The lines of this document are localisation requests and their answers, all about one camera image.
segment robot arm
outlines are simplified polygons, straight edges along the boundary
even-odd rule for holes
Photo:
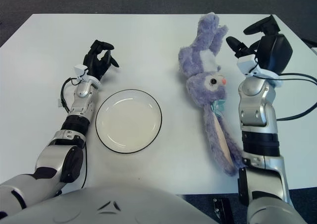
[[[95,41],[84,65],[75,67],[77,85],[74,103],[53,139],[38,157],[33,174],[21,174],[0,185],[0,219],[57,195],[67,183],[75,181],[83,162],[86,134],[95,110],[99,80],[113,64],[111,44]],[[107,50],[98,60],[97,55]]]
[[[277,122],[272,103],[279,74],[286,67],[292,48],[271,15],[244,33],[264,32],[259,42],[247,48],[233,37],[227,43],[239,58],[238,67],[247,77],[239,86],[239,117],[242,130],[242,160],[239,169],[239,199],[248,206],[248,223],[305,223],[292,206],[284,159],[279,152]]]

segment black cable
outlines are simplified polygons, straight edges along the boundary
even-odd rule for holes
[[[313,84],[315,84],[317,86],[317,79],[310,76],[310,75],[307,75],[307,74],[299,74],[299,73],[285,73],[285,74],[280,74],[280,76],[283,76],[283,75],[298,75],[298,76],[303,76],[303,77],[307,77],[307,78],[311,78],[312,80],[316,81],[311,81],[309,79],[298,79],[298,78],[291,78],[291,79],[271,79],[271,78],[263,78],[263,77],[258,77],[258,76],[254,76],[256,78],[259,78],[259,79],[266,79],[266,80],[302,80],[302,81],[308,81],[308,82],[311,82]],[[277,121],[290,121],[290,120],[294,120],[294,119],[298,119],[300,117],[303,117],[307,114],[309,114],[311,111],[313,111],[315,108],[317,108],[317,103],[315,103],[313,106],[311,106],[309,109],[307,109],[306,111],[300,113],[300,114],[297,114],[297,115],[294,115],[294,116],[288,116],[288,117],[283,117],[283,118],[278,118]]]
[[[312,77],[312,76],[307,75],[307,74],[301,74],[301,73],[283,73],[283,74],[279,74],[279,76],[284,76],[284,75],[303,76],[303,77],[306,77],[306,78],[310,78],[310,79],[312,79],[313,81],[315,81],[317,83],[317,79],[315,77]]]
[[[65,108],[67,113],[69,113],[69,108],[68,108],[66,100],[64,98],[64,88],[65,88],[65,85],[71,80],[72,80],[72,78],[66,79],[65,82],[63,83],[62,87],[61,87],[61,90],[60,90],[61,105],[63,106],[63,108]]]
[[[86,179],[87,179],[87,169],[88,169],[88,164],[87,164],[87,144],[85,145],[85,161],[86,161],[85,179],[84,179],[84,182],[83,182],[83,185],[81,186],[81,188],[83,188],[85,186]]]
[[[81,83],[81,81],[79,81],[77,84],[74,84],[74,83],[73,83],[73,79],[72,79],[72,80],[71,80],[71,84],[74,85],[74,86],[76,86],[76,85],[79,85],[79,84]]]
[[[82,75],[80,75],[79,78],[80,78],[80,77],[83,77],[83,76],[85,75],[85,73],[86,73],[87,70],[88,70],[88,69],[86,68],[86,69],[84,70],[84,73],[83,73]],[[64,88],[65,88],[65,85],[66,85],[69,81],[71,81],[71,84],[74,85],[74,86],[79,85],[79,84],[81,83],[81,81],[82,81],[82,80],[80,80],[77,84],[74,84],[74,83],[73,83],[73,80],[75,80],[75,79],[77,79],[77,78],[68,78],[68,79],[66,79],[65,82],[63,83],[63,85],[62,85],[62,87],[61,87],[61,91],[60,91],[61,105],[63,106],[63,108],[65,108],[65,110],[66,110],[67,113],[69,113],[70,110],[69,110],[69,108],[68,108],[68,106],[67,106],[67,102],[66,102],[66,100],[65,100],[65,98],[64,98]]]

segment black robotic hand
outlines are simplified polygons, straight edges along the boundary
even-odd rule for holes
[[[249,48],[234,37],[227,37],[226,41],[236,53],[235,56],[237,58],[255,54],[260,68],[280,74],[288,64],[293,50],[286,37],[283,34],[279,34],[279,31],[280,29],[271,15],[252,24],[243,31],[246,35],[258,32],[265,34],[261,40],[253,43]]]
[[[111,50],[114,46],[107,43],[95,40],[90,47],[90,51],[85,55],[83,64],[88,67],[87,74],[97,78],[99,81],[105,72],[109,69],[111,65],[119,67],[118,63],[111,56]],[[97,58],[102,51],[106,50],[104,57],[100,60]]]

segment bunny eye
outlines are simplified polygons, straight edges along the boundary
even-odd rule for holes
[[[211,84],[211,85],[214,85],[214,84],[216,84],[216,83],[217,83],[217,80],[216,80],[216,79],[211,79],[211,80],[210,80],[210,84]]]

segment plate black rim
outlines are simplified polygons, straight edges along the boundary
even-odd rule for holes
[[[97,130],[97,117],[98,117],[98,113],[99,113],[99,110],[101,109],[101,107],[104,105],[104,103],[109,99],[111,98],[113,95],[117,94],[117,93],[120,93],[120,92],[123,92],[123,91],[128,91],[128,90],[134,90],[134,91],[139,91],[139,92],[143,92],[147,95],[149,95],[155,102],[156,104],[158,105],[158,109],[159,109],[159,113],[160,113],[160,125],[159,125],[159,129],[158,129],[158,132],[156,134],[156,136],[153,138],[153,140],[148,144],[146,145],[145,147],[141,148],[140,150],[137,150],[137,151],[133,151],[133,152],[119,152],[119,151],[115,151],[113,149],[111,149],[110,147],[108,147],[103,141],[102,139],[100,138],[99,134],[98,134],[98,130]],[[96,127],[96,132],[97,132],[97,136],[99,138],[99,140],[101,141],[101,143],[107,147],[109,150],[113,151],[113,152],[116,152],[116,153],[119,153],[119,154],[133,154],[133,153],[136,153],[136,152],[139,152],[141,150],[144,150],[145,148],[147,148],[150,144],[152,144],[152,142],[156,139],[156,137],[158,136],[159,132],[160,132],[160,128],[162,127],[162,122],[163,122],[163,116],[162,116],[162,110],[160,109],[160,106],[159,106],[159,103],[157,102],[157,100],[149,93],[147,92],[144,92],[143,90],[139,90],[139,89],[124,89],[124,90],[120,90],[112,95],[110,95],[108,98],[106,98],[106,100],[104,100],[104,102],[100,105],[98,111],[97,111],[97,114],[96,114],[96,119],[95,119],[95,127]]]

